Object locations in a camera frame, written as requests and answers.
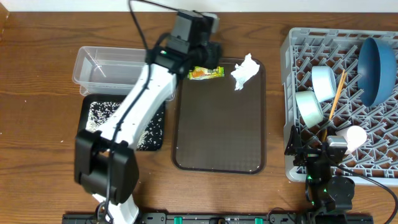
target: yellow snack wrapper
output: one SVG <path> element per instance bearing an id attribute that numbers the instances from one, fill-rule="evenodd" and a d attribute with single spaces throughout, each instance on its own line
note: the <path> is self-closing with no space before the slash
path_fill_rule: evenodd
<path id="1" fill-rule="evenodd" d="M 204 80 L 217 77 L 224 77 L 223 67 L 217 67 L 216 69 L 207 69 L 196 66 L 193 71 L 190 71 L 188 74 L 188 78 L 190 80 Z"/>

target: wooden stick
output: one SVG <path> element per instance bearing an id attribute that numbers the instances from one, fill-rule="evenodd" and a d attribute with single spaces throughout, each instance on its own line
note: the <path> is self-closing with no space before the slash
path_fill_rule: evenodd
<path id="1" fill-rule="evenodd" d="M 343 74 L 341 75 L 340 82 L 339 82 L 339 84 L 338 84 L 338 88 L 337 88 L 335 100 L 333 101 L 333 106 L 331 107 L 331 111 L 330 111 L 330 115 L 329 115 L 329 120 L 332 119 L 333 114 L 335 113 L 335 109 L 336 109 L 336 106 L 337 106 L 337 102 L 338 102 L 338 99 L 340 98 L 340 93 L 341 93 L 341 91 L 342 91 L 342 89 L 343 89 L 344 80 L 346 79 L 346 77 L 347 77 L 346 70 L 343 70 Z M 325 131 L 323 132 L 323 135 L 322 135 L 322 142 L 324 142 L 324 141 L 326 140 L 326 136 L 327 136 L 327 135 L 328 135 L 328 130 L 327 130 L 327 128 L 325 128 Z"/>

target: plastic bin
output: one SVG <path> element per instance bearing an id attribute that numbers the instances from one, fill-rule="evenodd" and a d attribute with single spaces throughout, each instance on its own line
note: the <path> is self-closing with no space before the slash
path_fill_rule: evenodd
<path id="1" fill-rule="evenodd" d="M 116 47 L 80 48 L 73 82 L 83 96 L 92 93 L 127 95 L 137 83 L 145 65 L 146 51 Z"/>
<path id="2" fill-rule="evenodd" d="M 280 70 L 285 92 L 284 149 L 293 125 L 298 128 L 305 147 L 319 146 L 319 133 L 329 126 L 340 130 L 359 125 L 366 130 L 368 140 L 344 158 L 341 165 L 384 185 L 398 186 L 398 84 L 391 97 L 380 105 L 367 108 L 359 98 L 363 92 L 357 84 L 361 78 L 357 73 L 359 50 L 368 37 L 386 41 L 398 59 L 398 32 L 316 28 L 290 30 L 280 48 Z M 316 65 L 331 67 L 337 83 L 345 69 L 346 87 L 341 92 L 333 120 L 328 121 L 333 104 L 331 99 L 321 103 L 324 122 L 308 129 L 300 120 L 295 93 L 312 90 L 311 68 Z M 306 170 L 293 166 L 293 159 L 294 156 L 285 156 L 286 176 L 292 181 L 304 182 Z M 335 167 L 331 170 L 333 175 L 348 176 L 356 184 L 371 184 Z"/>

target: clear plastic container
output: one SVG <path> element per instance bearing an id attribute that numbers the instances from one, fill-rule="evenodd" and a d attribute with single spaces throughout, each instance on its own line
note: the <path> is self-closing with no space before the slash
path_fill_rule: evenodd
<path id="1" fill-rule="evenodd" d="M 116 47 L 80 48 L 73 82 L 83 96 L 92 93 L 127 95 L 137 83 L 145 65 L 146 51 Z"/>

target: blue bowl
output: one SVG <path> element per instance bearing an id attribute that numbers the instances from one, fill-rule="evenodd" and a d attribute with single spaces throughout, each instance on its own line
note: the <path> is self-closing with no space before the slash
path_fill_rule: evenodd
<path id="1" fill-rule="evenodd" d="M 397 62 L 387 42 L 368 38 L 362 45 L 358 60 L 358 87 L 364 90 L 361 101 L 365 106 L 376 106 L 386 101 L 394 89 Z"/>

